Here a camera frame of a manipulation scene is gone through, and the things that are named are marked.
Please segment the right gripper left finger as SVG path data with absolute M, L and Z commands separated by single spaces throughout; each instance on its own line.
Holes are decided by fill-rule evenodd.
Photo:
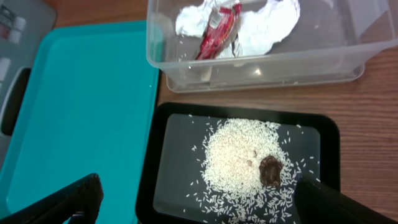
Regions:
M 100 177 L 92 173 L 1 219 L 1 223 L 95 223 L 103 197 Z

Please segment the white napkin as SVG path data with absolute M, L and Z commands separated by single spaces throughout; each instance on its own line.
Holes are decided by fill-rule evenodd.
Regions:
M 199 6 L 187 6 L 180 10 L 175 21 L 178 35 L 201 37 L 212 10 L 231 7 L 237 1 L 204 0 Z M 255 11 L 240 15 L 237 37 L 216 58 L 265 55 L 272 46 L 284 40 L 294 29 L 300 17 L 298 0 L 269 0 Z

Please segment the red snack wrapper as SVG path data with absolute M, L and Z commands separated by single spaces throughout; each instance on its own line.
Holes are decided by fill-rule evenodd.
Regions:
M 212 9 L 195 60 L 214 59 L 236 37 L 242 4 Z

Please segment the pile of white rice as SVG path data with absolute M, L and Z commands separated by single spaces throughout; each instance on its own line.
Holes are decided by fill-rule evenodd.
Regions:
M 301 223 L 295 188 L 303 175 L 320 180 L 312 169 L 317 160 L 290 156 L 284 147 L 294 140 L 289 131 L 281 134 L 281 127 L 276 122 L 242 118 L 207 122 L 201 148 L 192 148 L 204 154 L 196 160 L 205 189 L 186 198 L 206 215 L 227 217 L 226 222 L 216 223 Z M 260 181 L 259 166 L 267 156 L 284 165 L 277 187 L 264 187 Z

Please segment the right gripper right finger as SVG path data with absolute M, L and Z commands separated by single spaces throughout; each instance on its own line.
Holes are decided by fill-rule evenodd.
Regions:
M 307 177 L 299 178 L 294 204 L 302 223 L 397 224 L 325 184 Z

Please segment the brown food scrap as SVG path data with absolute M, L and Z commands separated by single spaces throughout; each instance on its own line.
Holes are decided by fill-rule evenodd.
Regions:
M 264 187 L 277 187 L 281 184 L 280 173 L 284 165 L 274 156 L 263 158 L 259 166 L 260 181 Z

